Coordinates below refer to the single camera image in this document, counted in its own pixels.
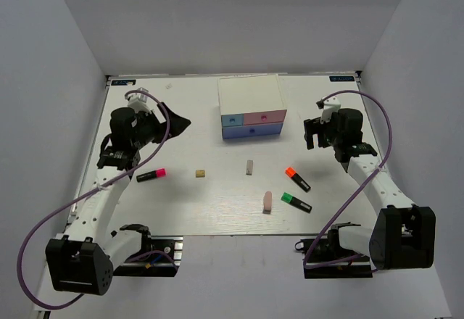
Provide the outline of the pink drawer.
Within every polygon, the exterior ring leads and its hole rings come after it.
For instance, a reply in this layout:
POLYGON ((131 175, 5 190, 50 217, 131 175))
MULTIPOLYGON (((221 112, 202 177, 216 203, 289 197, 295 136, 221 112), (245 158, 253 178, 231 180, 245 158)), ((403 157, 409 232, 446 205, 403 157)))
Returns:
POLYGON ((285 109, 246 113, 243 117, 243 125, 283 123, 285 120, 285 116, 285 109))

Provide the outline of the pink capped black highlighter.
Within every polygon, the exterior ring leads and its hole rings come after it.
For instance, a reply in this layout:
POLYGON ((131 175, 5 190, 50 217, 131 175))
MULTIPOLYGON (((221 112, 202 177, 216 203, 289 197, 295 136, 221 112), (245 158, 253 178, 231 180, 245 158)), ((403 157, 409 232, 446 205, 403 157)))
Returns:
POLYGON ((147 173, 142 173, 136 176, 136 180, 138 183, 154 180, 157 178, 162 178, 166 176, 166 169, 160 168, 157 170, 152 170, 147 173))

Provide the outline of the orange capped black highlighter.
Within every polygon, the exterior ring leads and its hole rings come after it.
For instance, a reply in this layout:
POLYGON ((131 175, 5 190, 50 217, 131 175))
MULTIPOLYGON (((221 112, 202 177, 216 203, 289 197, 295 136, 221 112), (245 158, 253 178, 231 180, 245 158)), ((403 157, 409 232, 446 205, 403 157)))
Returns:
POLYGON ((311 186, 293 169, 292 167, 288 167, 285 170, 285 174, 287 174, 290 179, 295 182, 304 192, 309 192, 311 186))

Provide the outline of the light blue small drawer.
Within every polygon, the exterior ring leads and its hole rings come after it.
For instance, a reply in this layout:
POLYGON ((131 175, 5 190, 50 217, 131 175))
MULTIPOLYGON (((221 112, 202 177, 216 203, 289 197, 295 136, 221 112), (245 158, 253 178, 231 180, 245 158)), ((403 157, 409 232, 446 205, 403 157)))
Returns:
POLYGON ((240 127, 243 125, 243 114, 236 115, 222 115, 221 116, 221 125, 223 128, 226 127, 240 127))

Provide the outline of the grey rectangular eraser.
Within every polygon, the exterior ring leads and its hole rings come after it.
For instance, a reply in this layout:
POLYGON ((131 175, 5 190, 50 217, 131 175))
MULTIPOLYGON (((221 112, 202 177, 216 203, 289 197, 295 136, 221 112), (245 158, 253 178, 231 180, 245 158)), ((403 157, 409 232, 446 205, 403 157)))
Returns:
POLYGON ((254 163, 252 160, 246 162, 246 175, 252 175, 254 163))

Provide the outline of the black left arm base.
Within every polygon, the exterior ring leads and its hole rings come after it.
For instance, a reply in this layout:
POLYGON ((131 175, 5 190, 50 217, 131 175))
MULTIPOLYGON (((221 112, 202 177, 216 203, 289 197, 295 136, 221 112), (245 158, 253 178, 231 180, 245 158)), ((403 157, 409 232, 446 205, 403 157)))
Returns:
POLYGON ((142 249, 113 272, 115 277, 173 278, 181 264, 182 236, 150 236, 142 249))

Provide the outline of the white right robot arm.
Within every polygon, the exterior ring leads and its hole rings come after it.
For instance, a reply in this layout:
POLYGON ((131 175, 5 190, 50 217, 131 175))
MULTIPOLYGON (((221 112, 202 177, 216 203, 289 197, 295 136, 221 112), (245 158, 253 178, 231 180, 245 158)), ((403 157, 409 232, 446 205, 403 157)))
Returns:
POLYGON ((332 223, 328 253, 336 260, 369 257, 378 270, 429 268, 434 262, 436 216, 430 207, 420 207, 403 194, 382 171, 376 150, 363 141, 362 126, 363 115, 356 109, 304 121, 307 148, 332 147, 377 215, 373 228, 332 223))

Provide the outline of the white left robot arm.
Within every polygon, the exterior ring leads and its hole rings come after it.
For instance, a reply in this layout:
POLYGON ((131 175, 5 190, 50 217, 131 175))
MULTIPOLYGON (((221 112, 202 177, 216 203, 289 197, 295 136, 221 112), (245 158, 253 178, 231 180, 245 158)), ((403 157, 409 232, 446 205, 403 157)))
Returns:
POLYGON ((140 162, 141 149, 179 136, 191 124, 165 104, 159 110, 167 112, 166 121, 160 122, 146 107, 121 107, 112 112, 110 133, 101 143, 97 162, 97 192, 84 200, 64 234, 46 246, 55 290, 103 295, 118 267, 127 260, 146 260, 152 255, 148 227, 132 223, 110 231, 109 223, 140 162))

